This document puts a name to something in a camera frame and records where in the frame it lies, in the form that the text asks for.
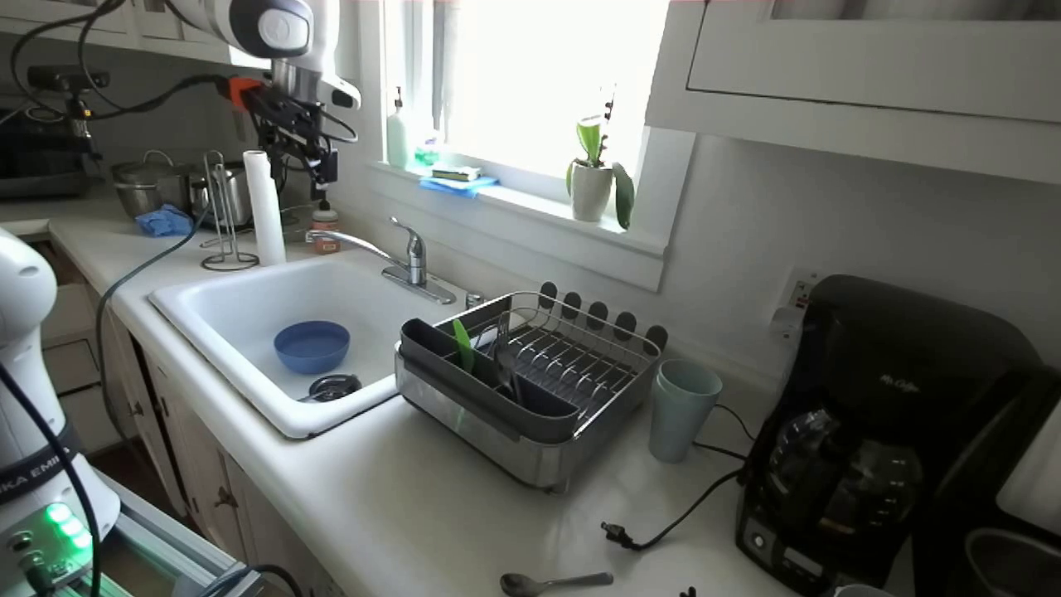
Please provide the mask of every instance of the dish rack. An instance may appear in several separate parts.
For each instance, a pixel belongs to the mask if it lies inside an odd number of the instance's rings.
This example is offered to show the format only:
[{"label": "dish rack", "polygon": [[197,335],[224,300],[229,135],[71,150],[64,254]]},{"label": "dish rack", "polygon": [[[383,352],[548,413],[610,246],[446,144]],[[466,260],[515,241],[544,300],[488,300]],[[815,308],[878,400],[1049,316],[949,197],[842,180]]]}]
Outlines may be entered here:
[{"label": "dish rack", "polygon": [[405,401],[530,489],[559,489],[652,386],[665,329],[559,300],[515,291],[454,320],[402,325],[394,380]]}]

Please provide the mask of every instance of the spoon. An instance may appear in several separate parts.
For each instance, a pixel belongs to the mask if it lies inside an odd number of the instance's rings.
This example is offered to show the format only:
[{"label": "spoon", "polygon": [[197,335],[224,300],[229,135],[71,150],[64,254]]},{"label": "spoon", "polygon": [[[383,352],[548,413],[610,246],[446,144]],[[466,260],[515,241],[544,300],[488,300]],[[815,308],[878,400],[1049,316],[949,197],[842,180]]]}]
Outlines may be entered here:
[{"label": "spoon", "polygon": [[323,376],[308,386],[308,396],[294,401],[335,401],[335,400],[356,396],[359,390],[360,390],[359,376]]},{"label": "spoon", "polygon": [[499,592],[506,597],[533,597],[557,586],[603,586],[612,585],[610,575],[587,575],[587,578],[559,578],[559,582],[530,582],[525,575],[499,575]]}]

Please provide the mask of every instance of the coffee maker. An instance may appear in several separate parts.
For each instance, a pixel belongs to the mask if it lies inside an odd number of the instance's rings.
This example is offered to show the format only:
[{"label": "coffee maker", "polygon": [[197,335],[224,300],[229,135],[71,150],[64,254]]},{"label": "coffee maker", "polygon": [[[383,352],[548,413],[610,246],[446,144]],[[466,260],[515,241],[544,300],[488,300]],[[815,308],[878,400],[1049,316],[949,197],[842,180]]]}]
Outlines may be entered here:
[{"label": "coffee maker", "polygon": [[799,595],[886,585],[949,469],[1033,368],[995,316],[821,279],[749,454],[737,545]]}]

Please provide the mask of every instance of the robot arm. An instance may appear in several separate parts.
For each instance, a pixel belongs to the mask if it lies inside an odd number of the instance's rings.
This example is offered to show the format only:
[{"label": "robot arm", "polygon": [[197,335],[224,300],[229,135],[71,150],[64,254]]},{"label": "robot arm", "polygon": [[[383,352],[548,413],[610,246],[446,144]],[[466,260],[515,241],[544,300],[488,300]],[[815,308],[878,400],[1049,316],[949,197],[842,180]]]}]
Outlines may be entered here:
[{"label": "robot arm", "polygon": [[323,132],[325,96],[360,105],[360,94],[335,76],[338,0],[164,0],[197,30],[272,60],[272,84],[243,94],[261,147],[297,156],[323,194],[338,176],[331,135]]}]

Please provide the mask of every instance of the power outlet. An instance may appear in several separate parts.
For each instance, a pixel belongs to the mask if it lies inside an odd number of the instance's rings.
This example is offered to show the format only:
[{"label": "power outlet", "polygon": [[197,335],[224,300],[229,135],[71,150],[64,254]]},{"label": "power outlet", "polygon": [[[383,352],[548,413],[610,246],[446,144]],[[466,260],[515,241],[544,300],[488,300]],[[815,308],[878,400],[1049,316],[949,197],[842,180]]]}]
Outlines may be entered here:
[{"label": "power outlet", "polygon": [[786,279],[786,288],[768,316],[768,338],[775,343],[794,343],[801,329],[801,316],[808,304],[808,291],[821,282],[821,271],[815,270],[793,270]]}]

